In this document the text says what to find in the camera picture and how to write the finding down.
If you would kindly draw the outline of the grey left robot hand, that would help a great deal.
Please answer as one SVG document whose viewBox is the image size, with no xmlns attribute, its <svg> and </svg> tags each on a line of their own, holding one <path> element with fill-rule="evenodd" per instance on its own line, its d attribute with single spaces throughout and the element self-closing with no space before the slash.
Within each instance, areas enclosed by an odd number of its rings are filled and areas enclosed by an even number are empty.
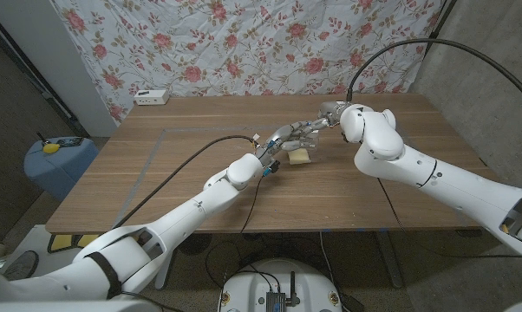
<svg viewBox="0 0 522 312">
<path fill-rule="evenodd" d="M 278 170 L 279 162 L 274 157 L 279 152 L 316 149 L 319 142 L 318 130 L 313 129 L 312 122 L 298 121 L 282 126 L 264 144 L 258 146 L 255 155 L 263 167 L 263 177 Z"/>
</svg>

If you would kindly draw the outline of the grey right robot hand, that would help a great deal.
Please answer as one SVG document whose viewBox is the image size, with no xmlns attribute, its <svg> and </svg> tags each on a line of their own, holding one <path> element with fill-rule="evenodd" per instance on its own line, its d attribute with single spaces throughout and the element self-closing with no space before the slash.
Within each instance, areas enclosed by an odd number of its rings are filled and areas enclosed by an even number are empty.
<svg viewBox="0 0 522 312">
<path fill-rule="evenodd" d="M 352 105 L 348 101 L 325 101 L 321 104 L 317 119 L 312 122 L 314 130 L 335 127 L 340 123 L 343 112 Z"/>
</svg>

